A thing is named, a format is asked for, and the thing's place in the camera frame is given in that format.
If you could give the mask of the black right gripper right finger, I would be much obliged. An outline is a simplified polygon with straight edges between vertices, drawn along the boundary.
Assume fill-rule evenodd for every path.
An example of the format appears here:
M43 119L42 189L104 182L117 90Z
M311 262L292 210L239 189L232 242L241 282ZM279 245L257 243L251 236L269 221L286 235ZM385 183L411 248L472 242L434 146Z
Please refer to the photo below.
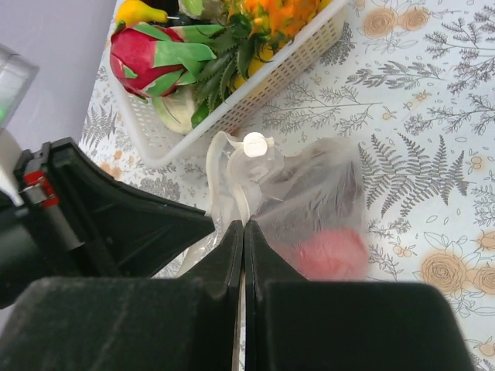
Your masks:
M248 370L471 370L449 304L434 287L308 281L244 229Z

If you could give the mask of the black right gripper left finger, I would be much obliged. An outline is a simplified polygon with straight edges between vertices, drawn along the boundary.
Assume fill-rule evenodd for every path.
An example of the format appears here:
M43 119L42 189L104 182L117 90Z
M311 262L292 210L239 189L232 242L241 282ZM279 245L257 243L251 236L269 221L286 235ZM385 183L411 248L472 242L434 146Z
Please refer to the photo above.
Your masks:
M236 370L244 228L178 278L45 278L1 336L3 370Z

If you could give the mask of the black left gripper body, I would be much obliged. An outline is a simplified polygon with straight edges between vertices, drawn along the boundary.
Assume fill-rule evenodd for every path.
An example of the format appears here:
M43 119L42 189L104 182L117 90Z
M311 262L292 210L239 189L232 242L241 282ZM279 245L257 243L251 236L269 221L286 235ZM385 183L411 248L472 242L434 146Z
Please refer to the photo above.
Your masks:
M15 179L51 275L152 277L214 230L204 211L112 178L71 138L22 151Z

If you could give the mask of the red apple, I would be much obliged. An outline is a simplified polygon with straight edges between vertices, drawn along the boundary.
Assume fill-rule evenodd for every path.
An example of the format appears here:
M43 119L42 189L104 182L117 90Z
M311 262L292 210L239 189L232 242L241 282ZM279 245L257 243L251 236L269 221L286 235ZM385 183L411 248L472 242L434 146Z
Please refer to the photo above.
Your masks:
M368 249L351 228L320 230L299 243L291 262L311 281L360 281L367 276Z

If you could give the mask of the clear zip top bag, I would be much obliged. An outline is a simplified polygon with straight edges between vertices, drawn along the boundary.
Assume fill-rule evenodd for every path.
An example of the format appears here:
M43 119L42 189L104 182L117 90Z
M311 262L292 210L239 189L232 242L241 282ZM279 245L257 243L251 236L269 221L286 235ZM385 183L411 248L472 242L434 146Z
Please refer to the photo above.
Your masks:
M269 247L312 281L367 276L364 179L356 144L322 138L293 156L273 138L217 133L208 148L206 215L215 230L192 245L190 270L217 247L234 221L256 223Z

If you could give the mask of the dark purple grape bunch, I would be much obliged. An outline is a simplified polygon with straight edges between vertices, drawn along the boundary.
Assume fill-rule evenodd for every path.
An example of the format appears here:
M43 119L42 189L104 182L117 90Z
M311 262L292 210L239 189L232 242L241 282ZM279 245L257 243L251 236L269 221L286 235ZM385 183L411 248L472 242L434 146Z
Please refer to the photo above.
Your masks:
M284 230L303 233L340 227L359 230L364 214L364 184L353 159L331 163L326 155L312 158L279 180L276 191L287 193L268 200L258 214Z

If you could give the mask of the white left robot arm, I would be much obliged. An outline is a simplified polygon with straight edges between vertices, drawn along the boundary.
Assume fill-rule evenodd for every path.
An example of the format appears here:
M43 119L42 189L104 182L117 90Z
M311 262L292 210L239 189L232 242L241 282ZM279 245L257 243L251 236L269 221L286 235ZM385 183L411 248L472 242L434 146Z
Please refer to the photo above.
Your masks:
M204 211L119 182L71 138L1 130L1 306L45 277L151 277L213 232Z

